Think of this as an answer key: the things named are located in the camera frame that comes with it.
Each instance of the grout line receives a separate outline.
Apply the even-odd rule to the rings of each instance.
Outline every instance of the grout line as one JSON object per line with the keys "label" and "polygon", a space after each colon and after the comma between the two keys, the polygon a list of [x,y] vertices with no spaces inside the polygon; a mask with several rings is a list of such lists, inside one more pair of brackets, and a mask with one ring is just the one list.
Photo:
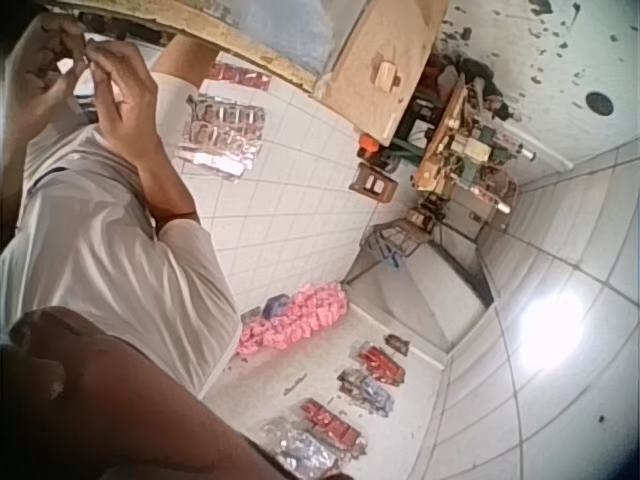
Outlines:
{"label": "grout line", "polygon": [[498,325],[500,326],[500,332],[502,336],[502,341],[504,342],[504,349],[507,353],[507,364],[509,365],[509,373],[511,375],[511,387],[513,389],[513,399],[516,405],[516,415],[518,418],[518,438],[519,438],[519,450],[520,450],[520,480],[524,480],[524,442],[523,442],[523,434],[522,434],[522,417],[520,415],[520,402],[518,401],[518,390],[516,389],[516,378],[513,374],[513,364],[511,363],[511,357],[509,356],[509,347],[507,345],[507,337],[504,334],[504,327],[502,326],[502,320],[500,319],[500,314],[496,312],[496,317],[498,318]]}
{"label": "grout line", "polygon": [[505,450],[504,452],[500,452],[499,454],[494,455],[493,457],[489,458],[488,460],[485,460],[484,462],[478,463],[478,464],[474,465],[471,468],[467,468],[466,470],[461,470],[460,472],[456,472],[453,475],[442,477],[439,480],[455,480],[456,477],[459,477],[460,475],[464,475],[465,473],[469,473],[472,470],[475,470],[476,468],[484,467],[485,465],[493,462],[494,460],[497,460],[498,458],[502,457],[503,455],[506,455],[507,453],[510,453],[512,450],[515,450],[516,448],[518,448],[517,445],[514,446],[514,447],[510,447],[507,450]]}
{"label": "grout line", "polygon": [[640,157],[632,158],[632,159],[630,159],[630,160],[625,160],[624,162],[620,162],[620,163],[617,163],[617,160],[616,160],[613,164],[611,164],[611,165],[609,165],[609,166],[607,166],[607,167],[597,168],[597,169],[595,169],[595,170],[591,170],[591,171],[589,171],[589,172],[580,173],[580,174],[578,174],[578,175],[576,175],[576,176],[574,176],[574,177],[563,178],[562,180],[558,180],[557,182],[547,183],[547,184],[545,184],[545,185],[541,185],[541,186],[539,186],[539,187],[534,187],[534,188],[532,188],[532,189],[530,189],[530,190],[523,190],[522,194],[530,193],[530,192],[535,192],[536,190],[542,190],[543,188],[547,188],[547,187],[555,186],[555,185],[558,185],[558,184],[560,184],[560,183],[570,182],[571,180],[575,180],[575,179],[577,179],[577,178],[585,177],[585,176],[587,176],[587,175],[595,175],[596,173],[604,172],[605,170],[610,170],[610,169],[611,169],[611,170],[614,170],[614,169],[616,169],[617,167],[622,167],[622,166],[624,166],[624,165],[628,165],[628,164],[630,164],[630,163],[638,162],[638,161],[640,161]]}
{"label": "grout line", "polygon": [[545,428],[547,428],[549,425],[551,425],[553,422],[555,422],[562,414],[564,414],[567,410],[569,410],[573,405],[575,405],[575,403],[580,400],[580,398],[582,398],[584,396],[585,393],[587,393],[589,391],[590,388],[592,388],[594,386],[594,384],[600,380],[600,378],[607,372],[607,370],[609,370],[609,368],[611,367],[611,365],[613,365],[613,363],[618,359],[618,357],[620,356],[620,354],[622,353],[622,351],[626,348],[626,346],[629,344],[629,342],[631,341],[631,339],[633,338],[633,336],[635,335],[635,333],[638,331],[638,325],[636,323],[636,326],[633,328],[633,330],[631,330],[631,333],[629,333],[629,335],[627,336],[627,338],[624,340],[624,342],[622,343],[622,346],[618,349],[618,351],[615,353],[615,355],[607,362],[607,364],[602,367],[597,373],[596,375],[589,381],[589,383],[587,384],[586,387],[584,387],[576,396],[573,400],[571,400],[564,408],[562,408],[562,410],[560,410],[557,414],[555,414],[551,419],[549,419],[544,425],[542,425],[540,428],[538,428],[535,432],[533,432],[531,435],[529,435],[527,438],[524,439],[525,442],[528,442],[529,440],[531,440],[533,437],[535,437],[536,435],[538,435],[540,432],[542,432]]}

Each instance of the stain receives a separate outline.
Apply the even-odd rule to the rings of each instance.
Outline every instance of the stain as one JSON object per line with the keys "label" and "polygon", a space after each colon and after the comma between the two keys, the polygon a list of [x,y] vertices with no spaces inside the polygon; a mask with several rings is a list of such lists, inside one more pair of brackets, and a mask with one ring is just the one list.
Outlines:
{"label": "stain", "polygon": [[573,27],[573,25],[576,23],[576,20],[578,19],[578,15],[580,15],[580,10],[582,10],[582,5],[580,5],[578,2],[573,2],[572,6],[573,6],[573,20],[571,20],[571,27]]}
{"label": "stain", "polygon": [[529,35],[531,35],[533,38],[542,38],[542,35],[540,33],[534,32],[531,28],[527,30],[529,31]]}
{"label": "stain", "polygon": [[473,33],[473,30],[471,29],[471,27],[464,27],[462,29],[462,33],[460,34],[460,40],[464,40],[465,42],[468,42],[469,40],[471,40],[472,33]]}
{"label": "stain", "polygon": [[293,382],[293,385],[291,385],[290,387],[284,389],[284,392],[282,392],[282,396],[286,397],[287,395],[289,395],[296,388],[298,388],[298,385],[300,385],[302,382],[304,382],[306,378],[307,378],[307,374],[306,373],[304,375],[302,375],[301,377],[296,378],[296,381]]}
{"label": "stain", "polygon": [[529,4],[533,5],[531,13],[536,17],[540,15],[551,15],[553,13],[553,7],[549,0],[529,0]]}

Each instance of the white tile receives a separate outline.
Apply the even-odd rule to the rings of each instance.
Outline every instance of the white tile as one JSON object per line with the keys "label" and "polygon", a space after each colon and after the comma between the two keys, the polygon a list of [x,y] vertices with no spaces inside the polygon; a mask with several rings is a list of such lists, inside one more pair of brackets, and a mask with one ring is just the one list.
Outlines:
{"label": "white tile", "polygon": [[633,220],[627,233],[627,238],[620,250],[620,257],[611,274],[610,283],[613,287],[627,295],[632,300],[638,301],[638,207],[633,214]]}
{"label": "white tile", "polygon": [[606,367],[638,322],[638,309],[605,290],[583,322],[580,344],[560,366],[541,372],[518,394],[523,435],[542,428]]}
{"label": "white tile", "polygon": [[314,118],[300,148],[305,152],[321,156],[324,153],[329,135],[331,135],[331,130],[331,127],[322,120]]}
{"label": "white tile", "polygon": [[281,80],[277,77],[271,78],[271,83],[269,85],[269,93],[281,98],[285,102],[290,102],[293,94],[298,89],[284,80]]}
{"label": "white tile", "polygon": [[246,215],[255,190],[255,182],[224,182],[218,197],[216,217],[240,217]]}
{"label": "white tile", "polygon": [[300,148],[310,126],[311,116],[290,105],[285,111],[275,141],[289,147]]}
{"label": "white tile", "polygon": [[273,217],[247,217],[242,227],[239,246],[248,247],[264,243],[272,220]]}
{"label": "white tile", "polygon": [[262,253],[260,254],[260,260],[258,266],[267,267],[269,265],[275,265],[280,260],[282,254],[282,242],[268,243],[262,247]]}
{"label": "white tile", "polygon": [[233,263],[233,273],[243,273],[247,270],[254,270],[258,265],[261,246],[239,248],[235,251],[235,262]]}
{"label": "white tile", "polygon": [[289,236],[292,238],[306,237],[309,235],[309,227],[313,221],[313,215],[296,215],[293,220]]}
{"label": "white tile", "polygon": [[198,215],[201,217],[213,217],[218,194],[222,187],[222,180],[218,177],[198,177],[194,175],[183,175],[182,180],[191,195],[193,195]]}
{"label": "white tile", "polygon": [[225,275],[231,275],[231,272],[233,272],[233,263],[236,258],[236,251],[220,250],[216,251],[216,256],[218,257],[220,268],[222,268],[222,271],[225,273]]}
{"label": "white tile", "polygon": [[600,217],[580,265],[600,279],[606,279],[622,247],[638,200],[640,162],[616,167],[609,181]]}
{"label": "white tile", "polygon": [[520,449],[513,448],[498,458],[478,465],[460,475],[449,477],[449,480],[520,480]]}
{"label": "white tile", "polygon": [[525,442],[524,478],[609,478],[638,448],[637,388],[636,332],[584,395]]}
{"label": "white tile", "polygon": [[518,443],[515,402],[507,402],[460,435],[436,446],[427,472],[435,480],[471,469]]}
{"label": "white tile", "polygon": [[295,185],[307,185],[316,168],[316,158],[308,153],[296,152],[287,181]]}
{"label": "white tile", "polygon": [[293,152],[290,148],[273,144],[269,157],[262,170],[261,180],[269,182],[286,182],[293,165]]}
{"label": "white tile", "polygon": [[253,270],[248,270],[242,273],[235,273],[229,277],[229,287],[231,287],[234,295],[245,293],[251,289],[253,274]]}
{"label": "white tile", "polygon": [[300,252],[300,247],[302,246],[303,242],[303,239],[287,240],[286,242],[284,242],[280,260],[286,261],[296,258],[298,256],[298,252]]}
{"label": "white tile", "polygon": [[269,232],[267,233],[267,242],[278,242],[285,240],[289,236],[291,227],[295,217],[293,215],[276,215],[273,217]]}
{"label": "white tile", "polygon": [[300,213],[315,213],[320,207],[322,190],[306,188],[300,204]]}
{"label": "white tile", "polygon": [[500,325],[495,312],[489,311],[486,315],[488,318],[483,320],[485,323],[481,329],[465,338],[460,349],[456,349],[453,355],[451,381],[471,367],[500,337]]}
{"label": "white tile", "polygon": [[276,212],[284,186],[279,183],[259,182],[253,195],[249,215],[270,215]]}
{"label": "white tile", "polygon": [[316,114],[319,105],[308,93],[299,89],[296,89],[291,96],[290,103],[312,117]]}
{"label": "white tile", "polygon": [[324,151],[320,156],[337,163],[343,163],[343,150],[348,141],[349,140],[344,133],[337,128],[332,129],[331,134],[325,143]]}
{"label": "white tile", "polygon": [[305,193],[304,187],[288,185],[284,188],[280,202],[276,209],[280,214],[296,214],[302,207],[302,198]]}
{"label": "white tile", "polygon": [[237,248],[244,217],[216,218],[213,220],[211,237],[216,248]]}
{"label": "white tile", "polygon": [[455,381],[451,382],[449,393],[447,394],[446,408],[452,407],[472,392],[506,360],[507,354],[504,342],[500,338],[471,367],[465,370]]}
{"label": "white tile", "polygon": [[620,147],[616,163],[622,163],[629,160],[640,158],[640,139],[636,139]]}
{"label": "white tile", "polygon": [[571,263],[577,263],[582,258],[591,232],[600,215],[611,172],[612,170],[609,169],[586,178],[587,185],[580,200],[580,206],[573,218],[571,230],[558,252],[560,257]]}
{"label": "white tile", "polygon": [[472,394],[445,410],[438,441],[444,441],[469,427],[512,395],[511,372],[505,363]]}
{"label": "white tile", "polygon": [[251,288],[268,287],[273,277],[273,269],[275,265],[267,265],[258,267],[254,270],[253,279],[251,280]]}

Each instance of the tiled wall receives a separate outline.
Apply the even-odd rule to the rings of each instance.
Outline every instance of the tiled wall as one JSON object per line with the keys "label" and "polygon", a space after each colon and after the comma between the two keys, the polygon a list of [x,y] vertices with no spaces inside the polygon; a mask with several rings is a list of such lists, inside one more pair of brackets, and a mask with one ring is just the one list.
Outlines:
{"label": "tiled wall", "polygon": [[[527,185],[507,231],[481,234],[498,299],[449,361],[410,478],[606,478],[637,448],[639,185],[636,140]],[[583,337],[528,370],[522,314],[561,292],[582,302]]]}
{"label": "tiled wall", "polygon": [[[223,55],[222,61],[243,62]],[[393,202],[379,205],[347,189],[359,163],[353,126],[274,78],[268,92],[222,82],[202,89],[264,107],[264,147],[254,170],[232,184],[174,161],[211,231],[241,311],[307,282],[342,280],[369,222],[400,216],[413,198],[410,168]]]}

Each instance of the sleeve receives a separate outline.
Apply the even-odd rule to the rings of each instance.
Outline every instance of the sleeve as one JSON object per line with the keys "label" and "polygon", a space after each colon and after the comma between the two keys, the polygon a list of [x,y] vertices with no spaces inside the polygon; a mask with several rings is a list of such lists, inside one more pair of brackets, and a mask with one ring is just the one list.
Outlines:
{"label": "sleeve", "polygon": [[231,348],[216,360],[217,367],[204,379],[200,394],[197,394],[201,398],[235,352],[240,336],[238,310],[207,230],[194,220],[174,220],[160,231],[158,241],[171,251],[173,262],[182,272],[180,276],[186,277],[184,282],[179,282],[185,294],[191,296],[192,302],[208,306],[204,311],[224,312],[219,318],[226,318],[225,323],[233,330],[229,342]]}

